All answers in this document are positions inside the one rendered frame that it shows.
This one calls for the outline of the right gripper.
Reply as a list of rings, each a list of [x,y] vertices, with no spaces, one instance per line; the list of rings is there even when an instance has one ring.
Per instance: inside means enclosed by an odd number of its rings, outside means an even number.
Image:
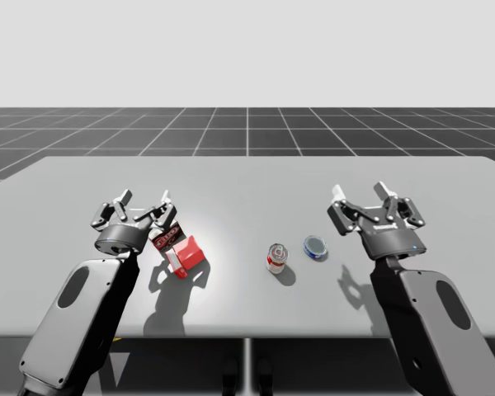
[[[371,212],[348,201],[340,185],[333,187],[327,212],[339,234],[354,232],[359,225],[363,247],[373,261],[385,257],[403,259],[426,252],[427,247],[413,230],[423,227],[426,222],[413,201],[391,191],[382,181],[375,184],[374,190],[383,201],[385,224],[372,222]]]

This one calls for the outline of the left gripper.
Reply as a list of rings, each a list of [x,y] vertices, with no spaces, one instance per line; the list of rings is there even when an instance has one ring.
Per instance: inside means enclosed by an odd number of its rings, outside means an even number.
[[[94,243],[99,252],[140,254],[149,238],[150,229],[166,231],[171,227],[177,209],[169,190],[163,192],[159,205],[151,206],[135,217],[125,211],[132,196],[132,192],[125,189],[111,202],[102,203],[94,214],[90,226],[100,233]]]

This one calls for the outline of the red and white carton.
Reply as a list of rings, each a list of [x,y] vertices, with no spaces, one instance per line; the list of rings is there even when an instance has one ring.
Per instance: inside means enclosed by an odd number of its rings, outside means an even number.
[[[174,220],[167,231],[152,229],[148,234],[148,239],[159,252],[163,252],[169,249],[182,235],[182,227]]]

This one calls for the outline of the blue flat can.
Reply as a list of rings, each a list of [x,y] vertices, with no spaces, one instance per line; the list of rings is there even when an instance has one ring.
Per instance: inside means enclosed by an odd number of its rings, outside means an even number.
[[[304,253],[316,262],[325,261],[328,257],[326,242],[316,235],[309,235],[303,242]]]

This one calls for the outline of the red and white can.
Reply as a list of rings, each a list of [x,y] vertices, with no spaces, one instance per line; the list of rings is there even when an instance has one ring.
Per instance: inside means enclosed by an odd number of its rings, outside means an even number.
[[[280,274],[287,263],[289,253],[281,243],[274,243],[269,247],[266,256],[266,268],[274,275]]]

